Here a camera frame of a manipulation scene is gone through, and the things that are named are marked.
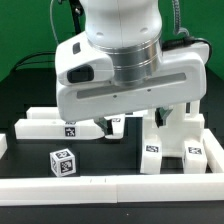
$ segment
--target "white foam block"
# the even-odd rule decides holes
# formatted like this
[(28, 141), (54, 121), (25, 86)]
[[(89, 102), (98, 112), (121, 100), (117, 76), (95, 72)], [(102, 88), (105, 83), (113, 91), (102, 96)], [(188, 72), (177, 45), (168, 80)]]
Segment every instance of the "white foam block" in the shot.
[(183, 169), (185, 174), (205, 173), (207, 157), (204, 146), (195, 140), (184, 141)]
[(0, 159), (2, 158), (6, 150), (7, 150), (6, 136), (5, 134), (0, 134)]
[(31, 107), (26, 116), (27, 119), (61, 119), (57, 107)]
[(116, 185), (105, 177), (0, 180), (1, 206), (116, 202)]
[(179, 157), (183, 155), (182, 147), (187, 139), (195, 139), (202, 142), (204, 131), (204, 118), (196, 114), (186, 114), (186, 104), (174, 106), (167, 118), (165, 126), (157, 127), (155, 122), (155, 110), (149, 110), (143, 117), (143, 141), (149, 136), (159, 136), (162, 141), (163, 157)]
[(92, 120), (66, 124), (56, 119), (20, 119), (15, 124), (17, 139), (98, 139), (103, 131)]
[(108, 177), (117, 184), (118, 202), (224, 200), (224, 174)]
[(162, 142), (159, 138), (144, 139), (141, 173), (159, 174), (162, 163)]
[(204, 130), (203, 142), (212, 172), (224, 173), (224, 150), (209, 129)]

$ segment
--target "cable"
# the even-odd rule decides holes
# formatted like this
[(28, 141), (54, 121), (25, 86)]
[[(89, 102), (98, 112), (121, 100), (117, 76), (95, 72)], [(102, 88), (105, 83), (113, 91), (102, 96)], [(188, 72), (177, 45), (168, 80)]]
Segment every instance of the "cable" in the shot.
[(168, 40), (168, 41), (165, 41), (162, 44), (162, 50), (163, 51), (169, 51), (169, 50), (179, 48), (179, 47), (187, 47), (187, 46), (190, 46), (190, 45), (195, 44), (195, 43), (208, 44), (208, 46), (209, 46), (208, 61), (209, 61), (211, 56), (212, 56), (212, 52), (213, 52), (212, 45), (208, 40), (203, 39), (203, 38), (195, 38), (195, 37), (192, 37), (192, 36), (187, 36), (187, 37), (184, 37), (184, 38), (178, 39), (178, 40)]
[(58, 41), (58, 37), (57, 37), (56, 31), (55, 31), (54, 21), (53, 21), (53, 6), (54, 6), (54, 2), (55, 2), (55, 0), (51, 0), (51, 4), (50, 4), (50, 21), (51, 21), (51, 29), (52, 29), (52, 32), (53, 32), (53, 35), (54, 35), (54, 40), (55, 40), (56, 44), (58, 45), (59, 41)]
[(184, 33), (185, 36), (189, 36), (189, 31), (181, 27), (181, 15), (180, 15), (180, 3), (179, 0), (172, 0), (173, 3), (173, 12), (174, 12), (174, 30), (173, 33), (178, 35), (180, 33)]
[(79, 23), (79, 17), (83, 15), (84, 10), (79, 0), (69, 0), (69, 3), (71, 7), (71, 12), (72, 12), (75, 33), (76, 35), (78, 35), (82, 32), (80, 23)]
[(12, 73), (13, 71), (15, 71), (18, 67), (26, 64), (24, 63), (25, 61), (31, 59), (31, 58), (35, 58), (35, 57), (40, 57), (40, 56), (47, 56), (47, 55), (55, 55), (55, 52), (53, 51), (44, 51), (44, 52), (37, 52), (34, 54), (30, 54), (25, 56), (24, 58), (20, 59), (11, 69), (10, 73)]
[(27, 62), (27, 63), (22, 63), (22, 64), (18, 64), (16, 66), (16, 68), (14, 69), (14, 71), (21, 67), (21, 66), (25, 66), (25, 65), (32, 65), (32, 64), (42, 64), (42, 63), (54, 63), (55, 61), (34, 61), (34, 62)]

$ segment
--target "white plastic housing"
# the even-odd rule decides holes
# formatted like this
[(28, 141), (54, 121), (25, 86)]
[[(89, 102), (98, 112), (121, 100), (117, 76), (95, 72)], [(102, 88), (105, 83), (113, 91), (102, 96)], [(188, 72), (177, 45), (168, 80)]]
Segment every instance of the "white plastic housing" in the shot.
[(81, 0), (86, 33), (96, 45), (122, 48), (155, 38), (162, 20), (158, 0)]
[(68, 87), (62, 84), (65, 76), (58, 74), (57, 104), (61, 118), (81, 121), (201, 99), (206, 92), (206, 79), (200, 56), (193, 52), (169, 53), (164, 53), (152, 78), (135, 89), (122, 89), (105, 81)]
[[(74, 52), (73, 48), (76, 44), (79, 49)], [(67, 78), (68, 72), (83, 65), (92, 67), (94, 79), (91, 82), (70, 83)], [(111, 58), (92, 48), (88, 43), (85, 32), (58, 45), (55, 56), (55, 69), (57, 80), (62, 85), (74, 85), (77, 90), (103, 86), (111, 81), (114, 76)]]

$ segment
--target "small white cube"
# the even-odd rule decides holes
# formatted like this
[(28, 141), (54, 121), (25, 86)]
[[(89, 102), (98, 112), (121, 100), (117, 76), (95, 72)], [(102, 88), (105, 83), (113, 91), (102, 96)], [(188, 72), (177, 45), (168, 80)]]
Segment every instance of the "small white cube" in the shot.
[(75, 156), (69, 149), (50, 153), (51, 170), (57, 177), (76, 173)]

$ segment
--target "black table surface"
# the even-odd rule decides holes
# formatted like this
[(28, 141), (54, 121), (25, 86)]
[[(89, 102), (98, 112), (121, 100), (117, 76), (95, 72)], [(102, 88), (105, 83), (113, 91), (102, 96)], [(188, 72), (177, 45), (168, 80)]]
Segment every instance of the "black table surface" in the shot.
[[(0, 83), (0, 133), (8, 149), (0, 160), (0, 178), (55, 178), (49, 153), (69, 148), (85, 175), (139, 174), (141, 119), (129, 118), (122, 140), (16, 140), (14, 124), (30, 107), (56, 106), (53, 69), (23, 69)], [(207, 94), (201, 101), (205, 126), (224, 145), (224, 81), (207, 70)], [(162, 174), (183, 173), (180, 159), (163, 158)], [(160, 202), (0, 207), (0, 223), (222, 223), (224, 202)]]

